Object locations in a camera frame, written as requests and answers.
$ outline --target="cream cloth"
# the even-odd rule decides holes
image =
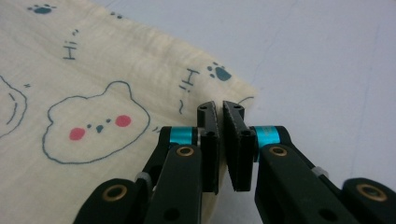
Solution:
[[[0,59],[0,223],[73,222],[98,185],[134,180],[162,126],[255,95],[201,50],[81,0],[2,0]]]

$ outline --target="blue outline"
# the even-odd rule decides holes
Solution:
[[[147,124],[146,128],[142,131],[142,133],[139,134],[139,135],[136,137],[136,139],[134,139],[132,142],[128,143],[126,146],[124,146],[124,147],[122,147],[122,148],[119,148],[119,149],[116,149],[115,151],[110,152],[109,154],[105,155],[104,157],[97,158],[97,159],[93,159],[93,160],[91,160],[91,161],[60,161],[60,160],[58,160],[58,159],[56,159],[56,158],[51,157],[50,154],[49,154],[49,153],[47,152],[47,150],[45,149],[46,135],[47,135],[47,133],[49,132],[50,127],[54,124],[54,121],[52,120],[52,118],[51,118],[51,116],[50,116],[50,111],[51,111],[51,109],[52,109],[53,107],[59,105],[59,104],[62,104],[63,102],[65,102],[65,101],[67,101],[67,100],[69,100],[69,99],[81,98],[81,99],[84,99],[84,100],[89,100],[89,99],[94,98],[94,97],[103,96],[103,95],[106,94],[108,88],[110,88],[110,86],[113,85],[113,84],[115,84],[115,83],[122,83],[122,84],[127,85],[128,91],[129,91],[129,96],[130,96],[131,101],[133,101],[135,104],[137,104],[138,106],[140,106],[140,107],[146,112],[146,114],[147,114],[147,116],[148,116],[148,124]],[[133,98],[133,96],[132,96],[131,86],[130,86],[127,82],[124,82],[124,81],[113,81],[113,82],[111,82],[110,84],[107,85],[105,91],[104,91],[103,93],[101,93],[101,94],[98,94],[98,95],[94,95],[94,96],[90,96],[90,97],[79,96],[79,95],[67,97],[67,98],[63,99],[62,101],[56,103],[55,105],[52,105],[52,106],[49,108],[49,110],[48,110],[48,115],[47,115],[47,117],[48,117],[48,119],[49,119],[49,121],[50,121],[50,125],[47,127],[47,130],[46,130],[46,132],[44,133],[43,138],[42,138],[42,146],[43,146],[42,149],[43,149],[44,154],[48,157],[48,159],[50,159],[50,160],[52,160],[52,161],[56,161],[56,162],[58,162],[58,163],[60,163],[60,164],[74,164],[74,165],[87,164],[87,163],[93,163],[93,162],[95,162],[95,161],[100,161],[100,160],[102,160],[102,159],[105,159],[105,158],[107,158],[107,157],[109,157],[109,156],[111,156],[111,155],[113,155],[113,154],[115,154],[115,153],[117,153],[117,152],[119,152],[119,151],[125,149],[126,147],[128,147],[129,145],[131,145],[131,144],[134,143],[137,139],[140,138],[140,136],[148,129],[148,127],[149,127],[149,125],[150,125],[150,122],[151,122],[151,117],[149,116],[149,112],[146,110],[145,107],[143,107],[143,106],[140,105],[137,101],[134,100],[134,98]]]
[[[0,135],[0,138],[2,138],[3,136],[6,136],[6,135],[12,133],[16,128],[18,128],[18,127],[21,125],[22,120],[24,119],[24,114],[25,114],[25,112],[26,112],[26,110],[27,110],[27,98],[26,98],[26,96],[25,96],[21,91],[18,91],[17,89],[15,89],[15,88],[13,88],[11,85],[9,85],[9,83],[6,82],[6,80],[5,80],[2,76],[0,76],[0,79],[3,80],[3,82],[6,83],[6,85],[8,85],[8,87],[9,87],[10,89],[12,89],[12,90],[18,92],[18,93],[23,97],[23,99],[24,99],[24,110],[23,110],[23,112],[22,112],[22,114],[21,114],[21,119],[20,119],[20,121],[18,122],[18,124],[17,124],[11,131],[9,131],[8,133],[4,133],[3,135]],[[14,119],[15,114],[17,113],[17,112],[16,112],[16,110],[17,110],[16,107],[17,107],[17,106],[18,106],[18,104],[15,103],[15,105],[14,105],[14,114],[12,115],[11,119],[7,122],[7,125]]]

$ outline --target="red circle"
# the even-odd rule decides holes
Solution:
[[[85,130],[82,128],[74,128],[70,131],[69,138],[72,141],[80,140],[85,134]]]
[[[131,118],[127,115],[119,115],[116,119],[116,124],[119,127],[127,127],[132,122]]]

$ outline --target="fabric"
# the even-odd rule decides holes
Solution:
[[[71,223],[98,185],[134,180],[162,126],[254,96],[205,52],[91,2],[3,0],[0,223]]]

